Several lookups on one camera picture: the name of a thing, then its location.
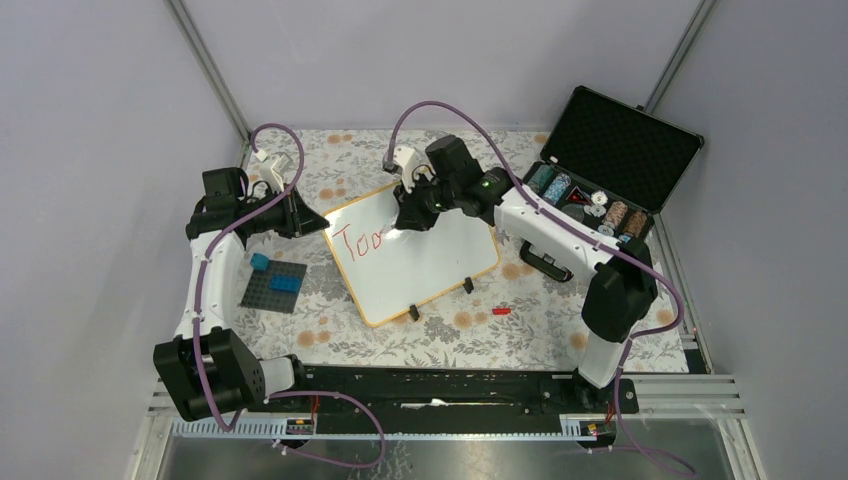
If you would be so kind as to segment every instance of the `lego baseplate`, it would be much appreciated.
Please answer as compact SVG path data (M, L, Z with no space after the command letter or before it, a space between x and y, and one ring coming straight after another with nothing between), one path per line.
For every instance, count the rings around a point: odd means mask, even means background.
M306 276L306 265L302 263L278 262L272 260L265 271L254 270L247 283L247 289L241 299L241 306L272 312L292 313L297 303L297 292L277 292L271 290L271 278L274 275L297 277L303 284Z

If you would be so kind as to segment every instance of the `glass panel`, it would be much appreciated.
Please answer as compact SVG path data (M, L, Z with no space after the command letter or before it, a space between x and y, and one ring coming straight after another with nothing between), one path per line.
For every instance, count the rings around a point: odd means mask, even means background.
M668 450L698 469L700 478L733 478L717 427L709 420L649 420L629 425L644 446ZM279 480L392 478L398 480L491 480L551 478L673 479L637 453L562 455L582 447L573 442L536 441L390 441L383 463L351 471L270 448L269 440L174 438L161 480ZM312 441L314 454L350 462L368 462L377 442Z

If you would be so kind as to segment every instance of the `black case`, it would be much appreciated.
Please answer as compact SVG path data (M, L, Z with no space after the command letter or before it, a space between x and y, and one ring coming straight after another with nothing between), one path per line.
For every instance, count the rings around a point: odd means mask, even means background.
M585 86L574 89L565 110L539 156L524 176L527 183L536 170L548 164L555 174L539 190L548 189L556 173L571 177L571 185L555 207L568 205L575 187L591 195L601 190L609 198L606 208L616 200L627 205L627 214L616 229L616 236L633 212L648 219L639 238L653 228L653 216L662 211L668 197L686 172L692 159L704 146L704 137L652 117ZM597 230L603 217L584 214L583 224ZM571 272L554 265L545 255L531 252L524 242L521 259L554 280L565 282Z

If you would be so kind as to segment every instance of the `whiteboard frame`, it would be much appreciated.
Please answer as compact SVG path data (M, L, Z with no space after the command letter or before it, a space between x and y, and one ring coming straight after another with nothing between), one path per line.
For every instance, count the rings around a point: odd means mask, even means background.
M393 182L393 183L390 183L390 184L388 184L388 185L386 185L386 186L384 186L384 187L380 187L380 188L378 188L378 189L376 189L376 190L374 190L374 191L372 191L372 192L368 192L368 193L366 193L365 195L362 195L362 196L360 196L360 197L354 198L353 200L351 200L351 201L349 201L349 202L345 202L345 203L343 203L343 204L341 204L341 205L339 205L339 206L337 206L337 207L333 207L333 208L331 208L330 210L327 210L326 212L324 212L324 213L323 213L323 216L325 216L325 217L326 217L327 215L329 215L329 214L331 214L331 213L333 213L333 212L336 212L336 211L338 211L338 210L341 210L341 209L343 209L343 208L345 208L345 207L347 207L347 206L349 206L349 205L353 205L354 203L357 203L357 202L359 202L359 201L365 200L365 199L366 199L366 198L368 198L368 197L371 197L371 196L377 195L377 194L379 194L379 193L382 193L382 192L384 192L384 191L386 191L386 190L388 190L388 189L390 189L390 188L394 188L396 185L400 185L400 182ZM324 239L327 241L327 246L328 246L328 247L330 247L330 253L332 253L332 254L333 254L333 261L335 261L335 262L336 262L336 266L337 266L337 267L339 267L339 272L341 272L341 274L342 274L342 278L344 279L344 282L345 282L345 287L347 287L347 291L348 291L348 292L350 292L350 296L351 296L351 297L353 297L353 303L356 305L356 310L359 312L359 316L360 316L360 317L362 317L362 321L363 321L363 323L365 323L365 325L368 325L368 326L369 326L369 327L371 327L371 328L376 328L376 327L379 327L379 326L381 326L381 325L385 325L385 324L386 324L386 323L388 323L388 322L391 322L392 320L394 320L394 319L396 319L396 318L400 317L401 315L404 315L404 314L408 313L408 312L409 312L409 308L406 308L406 309L401 310L400 312L398 312L398 313L396 313L396 314L392 314L392 315L390 315L389 317L387 317L387 318L386 318L386 319L384 319L384 320L380 320L379 322L376 322L376 323L369 323L369 322L368 322L368 320L367 320L367 319L366 319L366 317L365 317L365 313L362 311L362 306L359 304L359 299L358 299L358 298L356 298L356 293L354 292L353 288L351 287L350 280L348 280L348 278L347 278L347 274L345 273L344 269L342 268L342 266L341 266L341 265L342 265L342 264L341 264L341 262L339 262L338 253L336 252L335 247L333 247L333 239L332 239L332 237L330 236L330 234L329 234L328 232L329 232L329 228L327 228L327 229L324 229L324 230L323 230L323 232L322 232L322 233L324 234ZM494 245L494 247L495 247L495 253L497 254L498 259L497 259L497 261L495 261L495 264L494 264L494 265L492 265L491 267L488 267L488 268L486 268L485 270L482 270L482 271L480 271L480 272L478 272L478 273L476 273L476 274L474 274L474 275L471 275L471 276L470 276L470 278L471 278L472 280L475 280L475 279L477 279L477 278L480 278L481 276L483 276L483 275L485 275L485 274L487 274L487 273L491 272L492 270L494 270L494 269L498 268L498 265L500 265L500 264L501 264L501 250L500 250L500 248L498 248L498 241L497 241L497 239L495 238L495 230L494 230L494 228L489 227L489 233L490 233L490 234L491 234L491 236L492 236L492 244L493 244L493 245ZM433 296L431 296L431 297L428 297L428 298L426 298L426 299L422 300L421 302L415 303L415 306L416 306L417 308L420 308L422 305L424 305L424 304L426 304L426 303L429 303L429 302L433 301L434 299L436 299L436 298L438 298L438 297L440 297L440 296L442 296L442 295L444 295L444 294L446 294L446 293L448 293L448 292L451 292L451 291L453 291L453 290L455 290L455 289L457 289L457 288L459 288L459 287L463 286L464 284L465 284L465 282L463 281L463 282L459 282L459 283L457 283L457 284L455 284L455 285L452 285L452 286L450 286L450 287L448 287L448 288L446 288L446 289L444 289L444 290L440 291L439 293L437 293L437 294L435 294L435 295L433 295Z

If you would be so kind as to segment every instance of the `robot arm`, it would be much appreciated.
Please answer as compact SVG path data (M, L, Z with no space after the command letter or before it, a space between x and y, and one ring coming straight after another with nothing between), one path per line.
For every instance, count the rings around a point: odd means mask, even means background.
M578 372L596 388L606 387L615 375L624 342L637 320L645 317L657 297L656 282L638 268L598 249L599 244L618 248L650 265L644 242L633 239L618 244L562 212L554 214L592 238L587 244L541 216L517 188L542 199L529 187L516 187L500 167L483 172L462 140L449 135L426 149L427 159L408 147L397 147L384 161L387 171L402 170L402 184L394 194L399 205L395 228L427 231L441 212L453 208L529 241L558 264L589 284L582 316L591 333Z
M206 251L226 226L267 205L283 189L282 179L272 175L266 180L269 190L263 198L247 197L243 177L246 176L239 168L203 173L206 195L198 202L186 225L192 253L186 306L173 340L156 345L153 351L154 366L180 416L186 420L211 415L201 390L192 345L196 282ZM244 259L247 238L269 230L286 238L300 237L328 226L323 217L306 206L297 190L292 190L285 199L242 223L217 243L206 264L201 289L200 345L212 395L221 412L255 405L269 393L291 388L299 369L294 356L257 359L228 324L235 316L232 291L236 272Z

